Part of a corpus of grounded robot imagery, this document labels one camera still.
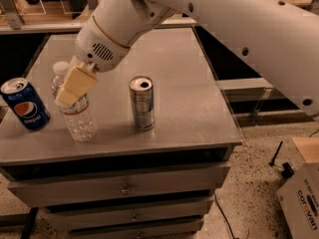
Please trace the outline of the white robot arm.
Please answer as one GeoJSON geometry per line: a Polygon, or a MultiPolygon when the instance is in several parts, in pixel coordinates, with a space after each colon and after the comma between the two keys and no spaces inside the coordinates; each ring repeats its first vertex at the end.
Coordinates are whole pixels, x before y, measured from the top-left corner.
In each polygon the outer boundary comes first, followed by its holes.
{"type": "Polygon", "coordinates": [[[319,116],[319,16],[280,0],[101,0],[76,39],[56,102],[73,105],[144,33],[192,18],[313,119],[319,116]]]}

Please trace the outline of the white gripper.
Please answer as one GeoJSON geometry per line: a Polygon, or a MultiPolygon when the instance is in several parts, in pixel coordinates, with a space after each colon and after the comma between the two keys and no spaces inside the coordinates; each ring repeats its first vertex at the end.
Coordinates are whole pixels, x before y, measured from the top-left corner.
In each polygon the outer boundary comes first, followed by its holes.
{"type": "Polygon", "coordinates": [[[55,97],[59,107],[71,107],[97,83],[96,70],[114,69],[130,50],[106,34],[94,16],[78,33],[75,45],[76,56],[70,62],[54,65],[54,73],[62,77],[62,86],[55,97]]]}

